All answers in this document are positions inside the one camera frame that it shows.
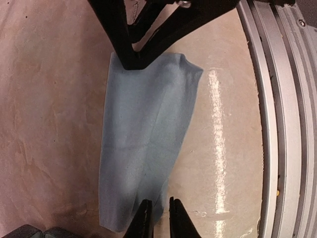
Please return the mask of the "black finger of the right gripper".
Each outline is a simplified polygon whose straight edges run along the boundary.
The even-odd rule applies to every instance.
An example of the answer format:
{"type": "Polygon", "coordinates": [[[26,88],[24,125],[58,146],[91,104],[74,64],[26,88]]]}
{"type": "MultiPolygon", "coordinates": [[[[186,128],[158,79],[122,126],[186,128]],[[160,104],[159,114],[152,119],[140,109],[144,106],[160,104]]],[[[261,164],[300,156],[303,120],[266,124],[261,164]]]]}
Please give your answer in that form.
{"type": "Polygon", "coordinates": [[[131,24],[131,43],[139,42],[168,4],[177,9],[153,32],[142,49],[135,53],[131,69],[146,68],[179,39],[233,10],[237,0],[148,0],[131,24]]]}
{"type": "Polygon", "coordinates": [[[141,57],[133,50],[123,0],[90,0],[89,4],[108,35],[124,69],[145,69],[154,61],[141,57]]]}

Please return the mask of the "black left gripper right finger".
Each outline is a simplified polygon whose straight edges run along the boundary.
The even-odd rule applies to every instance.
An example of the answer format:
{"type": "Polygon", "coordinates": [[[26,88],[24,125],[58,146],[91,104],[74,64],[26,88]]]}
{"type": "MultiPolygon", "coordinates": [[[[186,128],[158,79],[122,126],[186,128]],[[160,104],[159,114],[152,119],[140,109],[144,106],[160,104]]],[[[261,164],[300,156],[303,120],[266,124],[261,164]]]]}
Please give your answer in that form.
{"type": "Polygon", "coordinates": [[[169,229],[171,238],[201,238],[180,199],[169,199],[169,229]]]}

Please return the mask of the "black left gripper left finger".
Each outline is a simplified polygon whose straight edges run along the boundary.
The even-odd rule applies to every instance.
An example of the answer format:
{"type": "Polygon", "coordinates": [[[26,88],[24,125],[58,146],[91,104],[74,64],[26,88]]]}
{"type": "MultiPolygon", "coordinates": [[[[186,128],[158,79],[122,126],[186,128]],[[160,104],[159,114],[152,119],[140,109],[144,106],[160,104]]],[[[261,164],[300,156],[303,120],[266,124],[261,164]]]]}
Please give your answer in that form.
{"type": "Polygon", "coordinates": [[[124,238],[153,238],[154,219],[153,205],[150,200],[144,199],[133,217],[124,238]]]}

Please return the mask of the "blue cloth pouch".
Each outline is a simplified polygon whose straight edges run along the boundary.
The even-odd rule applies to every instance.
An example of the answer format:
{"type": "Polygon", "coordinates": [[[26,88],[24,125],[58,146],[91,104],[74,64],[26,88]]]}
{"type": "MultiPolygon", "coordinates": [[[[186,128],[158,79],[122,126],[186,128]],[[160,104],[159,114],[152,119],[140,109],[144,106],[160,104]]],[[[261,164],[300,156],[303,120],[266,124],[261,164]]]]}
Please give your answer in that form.
{"type": "Polygon", "coordinates": [[[143,70],[109,63],[99,173],[99,221],[113,232],[130,224],[145,199],[154,220],[190,124],[203,70],[165,53],[143,70]]]}

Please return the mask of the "blue-grey hard glasses case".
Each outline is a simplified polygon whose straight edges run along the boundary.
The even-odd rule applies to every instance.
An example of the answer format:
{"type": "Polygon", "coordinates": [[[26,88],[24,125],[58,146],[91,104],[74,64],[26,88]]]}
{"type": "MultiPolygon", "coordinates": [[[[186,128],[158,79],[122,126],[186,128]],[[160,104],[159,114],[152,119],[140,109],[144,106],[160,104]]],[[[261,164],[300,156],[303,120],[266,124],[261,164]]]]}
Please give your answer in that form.
{"type": "Polygon", "coordinates": [[[17,229],[3,236],[4,238],[81,238],[80,235],[72,233],[59,227],[53,227],[41,231],[29,224],[22,225],[17,229]]]}

